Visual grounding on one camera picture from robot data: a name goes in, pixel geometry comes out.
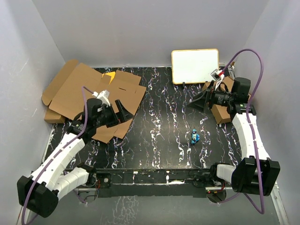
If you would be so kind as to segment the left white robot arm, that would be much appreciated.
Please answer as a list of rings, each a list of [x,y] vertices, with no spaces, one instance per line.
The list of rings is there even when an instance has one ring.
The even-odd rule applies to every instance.
[[[91,141],[97,128],[114,127],[133,118],[119,100],[112,105],[97,98],[89,98],[78,113],[60,144],[52,154],[29,177],[22,176],[17,182],[19,203],[23,210],[31,210],[44,218],[50,216],[59,200],[81,185],[95,186],[96,169],[80,163],[75,169],[63,174],[73,157]]]

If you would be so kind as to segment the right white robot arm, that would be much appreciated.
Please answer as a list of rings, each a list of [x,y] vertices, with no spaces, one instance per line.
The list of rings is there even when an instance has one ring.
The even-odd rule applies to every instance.
[[[188,107],[201,112],[216,105],[226,107],[238,135],[242,161],[237,166],[224,163],[212,165],[210,183],[220,186],[226,181],[234,192],[269,196],[277,181],[280,164],[271,160],[260,138],[256,110],[250,103],[250,86],[251,81],[241,77],[234,79],[230,90],[222,90],[211,81],[193,97]]]

